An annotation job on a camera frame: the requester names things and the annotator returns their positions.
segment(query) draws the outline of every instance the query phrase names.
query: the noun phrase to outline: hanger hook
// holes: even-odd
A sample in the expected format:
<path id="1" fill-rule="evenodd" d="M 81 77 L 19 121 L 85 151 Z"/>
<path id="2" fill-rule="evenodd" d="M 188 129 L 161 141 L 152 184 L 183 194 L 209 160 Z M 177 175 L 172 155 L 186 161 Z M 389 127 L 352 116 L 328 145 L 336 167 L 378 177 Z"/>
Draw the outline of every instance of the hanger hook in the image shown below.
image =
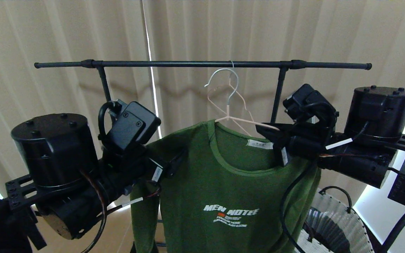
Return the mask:
<path id="1" fill-rule="evenodd" d="M 227 102 L 227 104 L 229 105 L 230 98 L 237 92 L 237 89 L 238 89 L 238 75 L 237 75 L 237 73 L 236 73 L 234 70 L 232 70 L 232 69 L 227 69 L 227 68 L 224 68 L 224 69 L 217 69 L 217 70 L 212 74 L 212 76 L 209 78 L 209 81 L 207 82 L 206 85 L 204 85 L 204 87 L 209 86 L 209 84 L 210 84 L 210 82 L 212 81 L 212 78 L 214 77 L 214 75 L 217 74 L 217 73 L 220 72 L 220 71 L 223 71 L 223 70 L 232 72 L 232 73 L 235 75 L 235 77 L 237 78 L 237 85 L 235 86 L 235 89 L 233 90 L 233 92 L 231 93 L 231 95 L 229 95 L 229 97 L 228 97 L 228 102 Z"/>

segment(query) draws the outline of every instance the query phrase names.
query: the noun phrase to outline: screw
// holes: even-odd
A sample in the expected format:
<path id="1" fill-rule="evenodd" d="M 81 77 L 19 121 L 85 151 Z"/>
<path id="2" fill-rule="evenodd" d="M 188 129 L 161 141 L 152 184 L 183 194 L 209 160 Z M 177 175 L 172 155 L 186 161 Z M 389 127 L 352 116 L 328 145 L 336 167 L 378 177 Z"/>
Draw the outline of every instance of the screw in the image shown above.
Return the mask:
<path id="1" fill-rule="evenodd" d="M 31 132 L 31 134 L 32 134 L 33 136 L 39 136 L 39 135 L 40 135 L 40 131 L 34 130 L 34 131 Z"/>

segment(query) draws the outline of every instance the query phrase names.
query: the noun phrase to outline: beige curtain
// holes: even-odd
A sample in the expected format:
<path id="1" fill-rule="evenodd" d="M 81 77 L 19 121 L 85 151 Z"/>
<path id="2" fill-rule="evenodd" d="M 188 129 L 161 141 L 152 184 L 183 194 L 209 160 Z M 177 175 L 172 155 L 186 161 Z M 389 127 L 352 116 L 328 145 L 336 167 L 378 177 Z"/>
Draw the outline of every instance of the beige curtain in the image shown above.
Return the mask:
<path id="1" fill-rule="evenodd" d="M 47 113 L 86 116 L 96 139 L 105 102 L 95 69 L 35 69 L 34 62 L 148 60 L 140 1 L 0 1 L 0 192 L 27 174 L 10 131 Z M 106 69 L 113 99 L 153 110 L 149 69 Z"/>
<path id="2" fill-rule="evenodd" d="M 290 70 L 282 98 L 304 83 L 319 90 L 340 112 L 343 131 L 353 90 L 360 86 L 405 87 L 405 1 L 145 1 L 153 60 L 251 60 L 372 63 L 365 70 Z M 203 88 L 215 69 L 157 69 L 164 134 L 222 117 Z M 254 120 L 270 120 L 277 69 L 236 69 L 240 93 Z M 228 73 L 211 84 L 228 83 Z M 222 109 L 231 89 L 213 100 Z M 234 97 L 232 114 L 249 118 Z M 280 105 L 278 122 L 290 122 Z M 239 132 L 234 124 L 227 124 Z M 242 126 L 254 133 L 254 126 Z M 354 202 L 365 184 L 323 170 L 320 187 L 346 189 Z M 341 193 L 337 194 L 346 203 Z"/>
<path id="3" fill-rule="evenodd" d="M 287 73 L 282 97 L 303 83 L 318 89 L 345 125 L 353 89 L 405 87 L 405 1 L 0 1 L 0 191 L 27 173 L 10 130 L 46 113 L 85 115 L 96 140 L 104 102 L 96 70 L 34 69 L 34 62 L 257 60 L 373 63 L 372 70 L 305 69 Z M 216 69 L 154 68 L 164 135 L 220 117 L 207 102 Z M 149 68 L 107 68 L 112 98 L 137 100 L 154 111 Z M 236 69 L 239 92 L 254 120 L 270 120 L 277 69 Z M 228 74 L 211 87 L 227 84 Z M 213 93 L 222 109 L 230 88 Z M 232 114 L 248 118 L 238 96 Z M 280 105 L 278 122 L 290 122 Z M 236 125 L 230 128 L 241 131 Z M 254 127 L 242 124 L 250 133 Z M 320 187 L 343 187 L 356 200 L 365 185 L 323 170 Z"/>

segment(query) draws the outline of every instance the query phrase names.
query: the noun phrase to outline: laundry basket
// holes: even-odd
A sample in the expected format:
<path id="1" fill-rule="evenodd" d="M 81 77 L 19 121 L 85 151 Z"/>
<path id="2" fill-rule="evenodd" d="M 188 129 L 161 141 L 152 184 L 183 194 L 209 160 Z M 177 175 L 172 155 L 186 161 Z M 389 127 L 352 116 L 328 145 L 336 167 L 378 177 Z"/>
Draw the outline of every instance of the laundry basket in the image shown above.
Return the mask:
<path id="1" fill-rule="evenodd" d="M 298 244 L 309 253 L 371 253 L 373 247 L 368 238 L 365 225 L 351 207 L 326 194 L 327 189 L 339 189 L 329 186 L 315 194 L 307 215 L 304 229 L 298 237 Z"/>

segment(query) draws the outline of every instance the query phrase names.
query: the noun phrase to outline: black clothes rack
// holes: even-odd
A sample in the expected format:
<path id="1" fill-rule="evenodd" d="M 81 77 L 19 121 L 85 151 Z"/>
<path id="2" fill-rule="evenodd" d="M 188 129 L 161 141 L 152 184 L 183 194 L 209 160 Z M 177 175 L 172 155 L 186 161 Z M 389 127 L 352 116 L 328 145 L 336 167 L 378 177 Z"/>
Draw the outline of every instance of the black clothes rack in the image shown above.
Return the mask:
<path id="1" fill-rule="evenodd" d="M 55 62 L 55 63 L 35 63 L 37 69 L 43 67 L 86 67 L 89 69 L 98 69 L 101 82 L 103 84 L 106 100 L 110 101 L 110 92 L 107 84 L 105 67 L 260 67 L 260 68 L 279 68 L 278 83 L 271 113 L 271 123 L 276 122 L 279 100 L 282 93 L 285 74 L 289 69 L 305 69 L 307 67 L 317 67 L 325 69 L 365 69 L 370 70 L 371 64 L 355 63 L 324 63 L 324 62 L 306 62 L 302 60 L 291 61 L 95 61 L 87 59 L 80 62 Z"/>

